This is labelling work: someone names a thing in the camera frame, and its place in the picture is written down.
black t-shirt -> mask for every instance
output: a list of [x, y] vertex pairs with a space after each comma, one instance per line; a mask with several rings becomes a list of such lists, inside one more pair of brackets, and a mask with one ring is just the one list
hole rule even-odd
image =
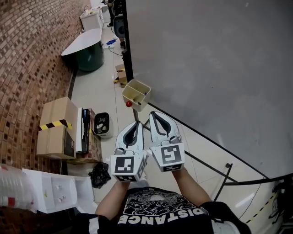
[[250, 234], [248, 226], [223, 202], [206, 202], [196, 207], [182, 195], [153, 187], [128, 190], [120, 214], [106, 217], [79, 214], [72, 233], [90, 233], [98, 221], [104, 233], [186, 233]]

floor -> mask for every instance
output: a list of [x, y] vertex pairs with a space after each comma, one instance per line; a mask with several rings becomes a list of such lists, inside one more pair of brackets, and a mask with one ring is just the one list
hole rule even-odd
[[[109, 40], [112, 40], [113, 35], [111, 28], [104, 27], [102, 42], [105, 44]], [[111, 50], [117, 54], [121, 54], [122, 49], [120, 49], [119, 41], [116, 41], [114, 45], [115, 47]], [[105, 49], [104, 59], [104, 65], [96, 71], [91, 73], [78, 72], [72, 93], [72, 101], [78, 107], [90, 107], [96, 113], [108, 112], [110, 114], [114, 123], [114, 136], [110, 139], [102, 140], [103, 160], [110, 164], [110, 155], [114, 152], [118, 133], [125, 126], [132, 123], [134, 117], [132, 109], [127, 108], [123, 102], [123, 89], [120, 88], [119, 84], [113, 83], [114, 78], [116, 78], [115, 66], [123, 63], [122, 57]], [[151, 106], [146, 106], [139, 113], [140, 121], [145, 123], [151, 111], [155, 111], [155, 109]], [[178, 123], [178, 128], [182, 136], [182, 141], [184, 142], [185, 150], [199, 159], [222, 172], [228, 170], [225, 167], [227, 163], [233, 163], [230, 176], [239, 181], [263, 178], [250, 167], [210, 143], [205, 138], [189, 130], [187, 127]], [[148, 149], [148, 145], [151, 142], [149, 131], [144, 131], [144, 138], [145, 149]], [[184, 166], [194, 180], [207, 191], [211, 199], [214, 199], [224, 178], [187, 155], [185, 156], [185, 161]], [[70, 165], [69, 173], [76, 174], [78, 172], [79, 175], [87, 176], [93, 166], [92, 164], [82, 166]], [[149, 157], [145, 172], [150, 186], [180, 193], [171, 172], [161, 173], [153, 157]], [[94, 189], [95, 201], [98, 203], [101, 202], [115, 182], [116, 179], [112, 178], [101, 189]], [[273, 186], [273, 183], [262, 184], [261, 186], [225, 186], [218, 201], [228, 204], [235, 215], [241, 217], [241, 221], [247, 222], [270, 200]], [[270, 200], [259, 215], [248, 223], [253, 233], [268, 233], [269, 231], [274, 233], [273, 230], [277, 228], [277, 224], [271, 225], [272, 220], [268, 219], [268, 216], [272, 212], [272, 201], [273, 199]]]

black cable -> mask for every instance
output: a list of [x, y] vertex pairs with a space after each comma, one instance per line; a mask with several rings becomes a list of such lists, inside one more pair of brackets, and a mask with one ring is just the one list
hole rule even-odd
[[116, 55], [119, 55], [119, 56], [122, 56], [121, 54], [118, 54], [118, 53], [115, 53], [113, 52], [112, 50], [110, 50], [110, 47], [108, 47], [109, 51], [111, 51], [112, 53], [116, 54]]
[[[260, 189], [260, 186], [259, 186], [258, 189], [256, 190], [256, 192], [255, 192], [255, 196], [256, 196], [258, 190]], [[241, 217], [242, 217], [242, 216], [245, 214], [245, 212], [248, 210], [248, 208], [249, 208], [250, 205], [252, 204], [252, 201], [253, 201], [253, 199], [255, 198], [255, 196], [252, 198], [250, 204], [248, 205], [248, 207], [246, 208], [246, 210], [244, 211], [244, 213], [239, 217], [239, 219], [241, 219]]]

yellow and black tape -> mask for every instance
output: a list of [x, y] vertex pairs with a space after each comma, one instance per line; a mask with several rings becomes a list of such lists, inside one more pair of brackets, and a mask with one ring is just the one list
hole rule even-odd
[[256, 213], [250, 220], [248, 220], [246, 223], [250, 223], [256, 216], [258, 216], [260, 214], [260, 212], [266, 207], [267, 204], [269, 204], [269, 202], [276, 196], [277, 193], [274, 193], [270, 199], [265, 203], [265, 205], [259, 210], [258, 213]]
[[47, 123], [45, 125], [38, 126], [38, 130], [42, 131], [42, 130], [54, 128], [54, 127], [61, 126], [61, 125], [64, 125], [64, 126], [68, 127], [69, 129], [72, 129], [72, 125], [69, 122], [67, 122], [65, 119], [61, 119], [59, 121], [54, 121], [51, 123]]

